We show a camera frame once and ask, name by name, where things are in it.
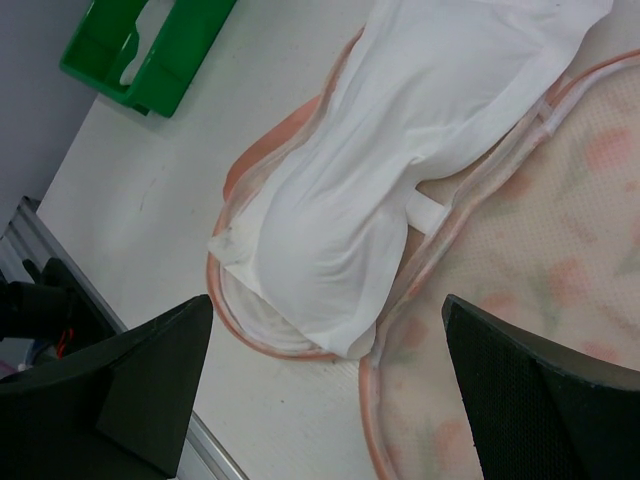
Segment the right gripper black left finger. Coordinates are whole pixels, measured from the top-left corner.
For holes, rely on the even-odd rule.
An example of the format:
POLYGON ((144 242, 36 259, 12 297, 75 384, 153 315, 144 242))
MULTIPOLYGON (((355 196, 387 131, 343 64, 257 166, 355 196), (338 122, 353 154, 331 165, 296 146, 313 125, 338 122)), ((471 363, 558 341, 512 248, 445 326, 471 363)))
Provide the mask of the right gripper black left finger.
POLYGON ((1 381, 4 479, 172 479, 213 306, 196 296, 61 360, 1 381))

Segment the white bra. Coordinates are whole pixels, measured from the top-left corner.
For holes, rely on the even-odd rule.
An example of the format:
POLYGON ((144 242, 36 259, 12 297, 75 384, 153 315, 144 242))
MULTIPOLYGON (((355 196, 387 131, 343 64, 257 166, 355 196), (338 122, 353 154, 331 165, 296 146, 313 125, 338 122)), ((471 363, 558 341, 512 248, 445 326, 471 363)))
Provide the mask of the white bra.
POLYGON ((609 1, 378 1, 322 92, 231 168, 222 320, 269 355, 358 359, 465 195, 549 118, 609 1))

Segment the floral laundry bag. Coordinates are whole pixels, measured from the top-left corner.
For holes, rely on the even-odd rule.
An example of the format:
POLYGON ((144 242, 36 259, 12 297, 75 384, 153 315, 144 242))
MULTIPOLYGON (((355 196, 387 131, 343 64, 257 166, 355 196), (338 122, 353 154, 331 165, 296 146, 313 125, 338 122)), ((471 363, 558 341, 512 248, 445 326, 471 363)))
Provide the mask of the floral laundry bag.
POLYGON ((382 479, 486 479, 441 310, 455 294, 520 329, 639 366, 639 55, 548 96, 549 118, 473 187, 442 233, 411 232, 420 269, 359 364, 382 479))

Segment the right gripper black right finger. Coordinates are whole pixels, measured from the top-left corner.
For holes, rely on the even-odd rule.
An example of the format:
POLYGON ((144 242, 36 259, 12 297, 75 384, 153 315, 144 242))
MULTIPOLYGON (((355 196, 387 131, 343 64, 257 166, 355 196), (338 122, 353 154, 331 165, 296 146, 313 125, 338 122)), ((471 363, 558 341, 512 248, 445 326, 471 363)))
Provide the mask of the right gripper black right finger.
POLYGON ((449 354, 486 479, 636 479, 639 373, 449 295, 449 354))

